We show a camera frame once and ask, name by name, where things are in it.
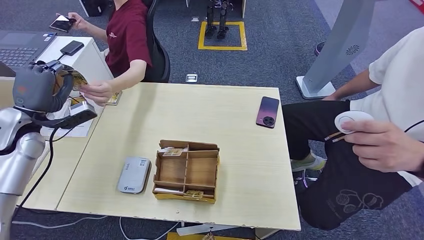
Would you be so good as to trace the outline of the person's left hand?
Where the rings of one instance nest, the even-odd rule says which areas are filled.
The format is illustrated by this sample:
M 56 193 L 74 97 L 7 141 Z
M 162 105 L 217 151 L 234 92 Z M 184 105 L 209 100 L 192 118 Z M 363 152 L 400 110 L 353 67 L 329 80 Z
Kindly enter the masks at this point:
M 369 169 L 380 172 L 419 172 L 424 164 L 424 144 L 390 122 L 347 121 L 341 127 L 352 133 L 344 140 Z
M 108 82 L 82 85 L 79 90 L 87 99 L 92 100 L 96 105 L 102 107 L 106 105 L 115 93 Z

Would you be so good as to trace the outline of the person's right hand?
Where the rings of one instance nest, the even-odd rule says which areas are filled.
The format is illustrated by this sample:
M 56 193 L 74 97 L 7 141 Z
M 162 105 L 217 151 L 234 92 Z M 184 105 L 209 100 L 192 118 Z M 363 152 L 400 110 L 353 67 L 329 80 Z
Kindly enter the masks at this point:
M 84 20 L 78 13 L 76 12 L 68 12 L 67 17 L 73 20 L 73 24 L 71 25 L 71 29 L 77 29 L 86 31 L 88 29 L 88 22 Z

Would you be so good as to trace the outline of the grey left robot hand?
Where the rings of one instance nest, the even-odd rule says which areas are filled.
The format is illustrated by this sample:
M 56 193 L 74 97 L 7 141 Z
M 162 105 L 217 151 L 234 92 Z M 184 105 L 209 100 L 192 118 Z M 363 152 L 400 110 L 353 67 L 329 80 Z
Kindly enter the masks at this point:
M 14 106 L 33 112 L 54 113 L 62 109 L 73 90 L 74 77 L 63 75 L 63 84 L 54 92 L 56 73 L 64 65 L 58 60 L 29 64 L 16 72 L 12 88 Z

